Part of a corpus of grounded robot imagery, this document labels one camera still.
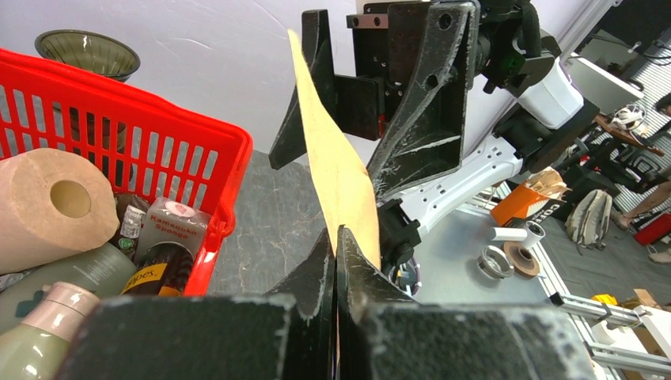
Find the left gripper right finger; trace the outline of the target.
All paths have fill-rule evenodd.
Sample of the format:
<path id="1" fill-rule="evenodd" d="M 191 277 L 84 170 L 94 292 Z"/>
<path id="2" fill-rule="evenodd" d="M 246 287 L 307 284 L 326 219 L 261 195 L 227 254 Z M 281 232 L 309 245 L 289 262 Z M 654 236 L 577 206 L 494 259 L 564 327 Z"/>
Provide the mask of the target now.
<path id="1" fill-rule="evenodd" d="M 557 310 L 423 305 L 337 232 L 341 379 L 592 379 L 588 352 Z"/>

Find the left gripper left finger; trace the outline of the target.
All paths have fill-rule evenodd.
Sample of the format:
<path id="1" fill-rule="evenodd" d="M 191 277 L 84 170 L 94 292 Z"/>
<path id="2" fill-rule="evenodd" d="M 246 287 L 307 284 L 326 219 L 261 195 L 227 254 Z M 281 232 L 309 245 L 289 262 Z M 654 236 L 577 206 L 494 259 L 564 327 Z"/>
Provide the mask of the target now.
<path id="1" fill-rule="evenodd" d="M 264 294 L 118 296 L 76 333 L 59 379 L 332 379 L 334 258 L 322 232 Z"/>

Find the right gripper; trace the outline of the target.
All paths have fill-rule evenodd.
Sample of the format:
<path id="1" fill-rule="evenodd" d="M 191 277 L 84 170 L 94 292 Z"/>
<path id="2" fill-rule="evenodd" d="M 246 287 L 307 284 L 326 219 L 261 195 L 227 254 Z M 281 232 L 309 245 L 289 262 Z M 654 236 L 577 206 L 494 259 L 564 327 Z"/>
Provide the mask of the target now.
<path id="1" fill-rule="evenodd" d="M 476 1 L 382 2 L 351 15 L 355 74 L 334 70 L 328 11 L 301 15 L 296 86 L 268 154 L 281 169 L 307 153 L 322 116 L 345 134 L 383 134 L 367 169 L 377 200 L 460 167 L 480 5 Z"/>

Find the brown paper coffee filter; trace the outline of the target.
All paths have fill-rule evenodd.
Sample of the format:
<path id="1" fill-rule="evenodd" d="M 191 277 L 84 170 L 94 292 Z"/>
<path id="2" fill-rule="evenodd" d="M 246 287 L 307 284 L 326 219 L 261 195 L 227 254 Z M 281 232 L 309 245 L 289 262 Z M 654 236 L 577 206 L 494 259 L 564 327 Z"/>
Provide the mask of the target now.
<path id="1" fill-rule="evenodd" d="M 364 257 L 380 268 L 379 219 L 371 179 L 358 153 L 322 105 L 300 38 L 292 29 L 287 33 L 309 168 L 332 249 L 337 250 L 338 230 L 345 226 Z"/>

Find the dark green glass dripper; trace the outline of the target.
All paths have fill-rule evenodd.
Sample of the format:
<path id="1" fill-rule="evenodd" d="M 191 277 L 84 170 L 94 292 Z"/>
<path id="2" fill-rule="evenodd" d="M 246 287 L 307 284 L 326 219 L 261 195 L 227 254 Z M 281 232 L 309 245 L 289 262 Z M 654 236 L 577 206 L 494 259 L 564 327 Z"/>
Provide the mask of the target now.
<path id="1" fill-rule="evenodd" d="M 141 66 L 139 55 L 126 44 L 95 32 L 56 29 L 43 32 L 34 41 L 45 58 L 81 70 L 126 82 Z"/>

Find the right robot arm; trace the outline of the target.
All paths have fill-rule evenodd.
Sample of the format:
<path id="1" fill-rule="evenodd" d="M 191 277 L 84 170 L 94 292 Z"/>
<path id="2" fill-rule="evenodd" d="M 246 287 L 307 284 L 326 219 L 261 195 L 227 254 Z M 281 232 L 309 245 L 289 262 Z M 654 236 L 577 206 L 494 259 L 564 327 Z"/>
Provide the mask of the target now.
<path id="1" fill-rule="evenodd" d="M 328 12 L 301 16 L 301 53 L 340 137 L 377 145 L 377 265 L 390 275 L 480 190 L 550 166 L 595 112 L 530 1 L 360 1 L 355 73 L 334 70 Z"/>

